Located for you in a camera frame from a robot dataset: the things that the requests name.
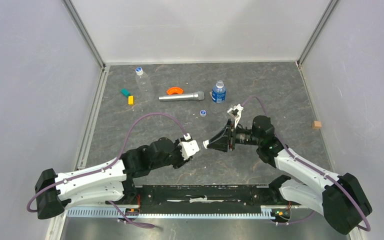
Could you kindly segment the blue-white Pocari bottle cap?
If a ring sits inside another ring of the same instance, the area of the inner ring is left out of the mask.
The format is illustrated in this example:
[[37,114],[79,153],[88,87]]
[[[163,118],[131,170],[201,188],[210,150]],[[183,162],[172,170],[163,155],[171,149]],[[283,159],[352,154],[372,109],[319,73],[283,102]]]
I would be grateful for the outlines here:
[[201,117],[205,117],[207,115],[207,111],[202,109],[200,112],[199,112],[200,116]]

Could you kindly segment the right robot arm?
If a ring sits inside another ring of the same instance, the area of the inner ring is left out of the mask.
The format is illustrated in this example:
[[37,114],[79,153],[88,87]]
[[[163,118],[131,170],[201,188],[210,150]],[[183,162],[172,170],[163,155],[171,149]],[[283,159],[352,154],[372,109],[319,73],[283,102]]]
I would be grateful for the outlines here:
[[260,160],[289,174],[270,184],[268,196],[273,203],[288,201],[307,207],[343,235],[354,228],[371,230],[367,217],[373,209],[358,179],[350,173],[331,172],[301,157],[276,136],[269,117],[256,116],[251,128],[228,120],[219,133],[203,142],[206,149],[225,153],[236,145],[256,146]]

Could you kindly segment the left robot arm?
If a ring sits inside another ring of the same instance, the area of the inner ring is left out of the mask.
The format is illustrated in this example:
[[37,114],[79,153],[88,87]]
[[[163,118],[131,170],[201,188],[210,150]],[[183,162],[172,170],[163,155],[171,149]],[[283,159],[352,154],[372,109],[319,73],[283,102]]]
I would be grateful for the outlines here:
[[72,207],[99,202],[131,204],[138,195],[135,178],[166,166],[178,169],[199,150],[189,135],[176,141],[162,137],[92,167],[61,173],[46,169],[34,186],[37,218],[50,219]]

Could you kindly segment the blue labelled Pocari bottle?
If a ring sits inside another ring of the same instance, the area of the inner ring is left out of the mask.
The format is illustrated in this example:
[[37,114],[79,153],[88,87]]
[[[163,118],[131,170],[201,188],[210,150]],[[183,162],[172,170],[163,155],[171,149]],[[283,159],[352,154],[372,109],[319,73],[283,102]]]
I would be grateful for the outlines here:
[[212,88],[211,99],[214,103],[223,103],[226,99],[226,86],[222,80],[218,80]]

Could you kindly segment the white cap of bottle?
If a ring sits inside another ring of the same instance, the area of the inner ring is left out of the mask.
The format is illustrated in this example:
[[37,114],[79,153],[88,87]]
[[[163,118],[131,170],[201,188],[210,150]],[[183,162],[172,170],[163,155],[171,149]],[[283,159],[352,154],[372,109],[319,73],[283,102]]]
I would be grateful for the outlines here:
[[208,145],[210,144],[210,141],[209,140],[205,140],[203,141],[203,146],[205,149],[208,149]]

